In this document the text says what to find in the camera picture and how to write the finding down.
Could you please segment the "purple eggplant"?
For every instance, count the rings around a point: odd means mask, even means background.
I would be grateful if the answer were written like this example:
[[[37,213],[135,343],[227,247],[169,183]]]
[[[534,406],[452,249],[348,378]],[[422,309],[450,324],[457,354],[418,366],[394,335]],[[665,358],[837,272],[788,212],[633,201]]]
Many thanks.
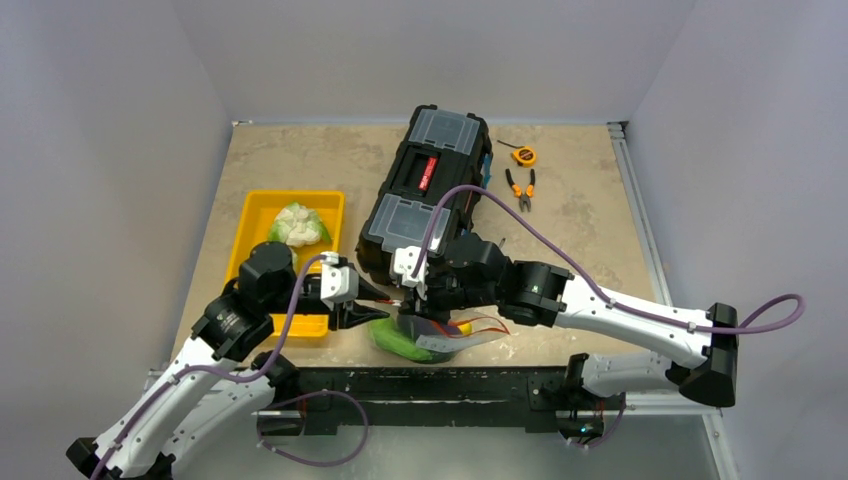
[[[459,328],[442,324],[416,315],[399,314],[395,320],[399,332],[405,337],[416,340],[419,336],[463,337]]]

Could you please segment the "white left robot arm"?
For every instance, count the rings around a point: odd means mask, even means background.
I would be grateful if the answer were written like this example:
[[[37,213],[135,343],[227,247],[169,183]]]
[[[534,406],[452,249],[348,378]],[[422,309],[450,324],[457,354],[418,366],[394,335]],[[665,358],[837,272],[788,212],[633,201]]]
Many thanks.
[[[329,329],[348,329],[385,317],[364,303],[389,299],[336,252],[320,253],[297,270],[289,246],[260,243],[206,307],[153,388],[107,431],[74,440],[66,456],[90,479],[160,478],[177,460],[164,449],[168,439],[182,445],[196,439],[179,426],[220,381],[245,386],[251,395],[259,390],[275,409],[289,407],[301,394],[300,373],[280,344],[258,355],[251,369],[238,369],[273,333],[273,315],[324,315]]]

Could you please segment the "clear zip top bag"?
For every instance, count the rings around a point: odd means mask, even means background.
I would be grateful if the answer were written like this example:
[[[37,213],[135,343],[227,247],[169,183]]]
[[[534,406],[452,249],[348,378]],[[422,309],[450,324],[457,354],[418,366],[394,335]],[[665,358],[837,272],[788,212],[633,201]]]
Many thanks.
[[[503,320],[479,310],[452,312],[446,323],[397,313],[369,322],[367,332],[377,349],[422,365],[446,363],[468,349],[512,335]]]

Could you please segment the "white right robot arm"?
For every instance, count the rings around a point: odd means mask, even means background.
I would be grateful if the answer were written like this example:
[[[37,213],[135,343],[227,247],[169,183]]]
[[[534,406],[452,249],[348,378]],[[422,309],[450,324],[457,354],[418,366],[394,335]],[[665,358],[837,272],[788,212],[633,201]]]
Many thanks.
[[[584,330],[643,348],[641,354],[580,354],[561,381],[564,399],[584,407],[627,391],[672,390],[696,403],[736,403],[738,325],[735,308],[675,308],[604,288],[539,261],[513,261],[468,234],[430,260],[418,246],[398,248],[392,274],[407,288],[402,310],[447,323],[458,310],[493,306],[517,325]]]

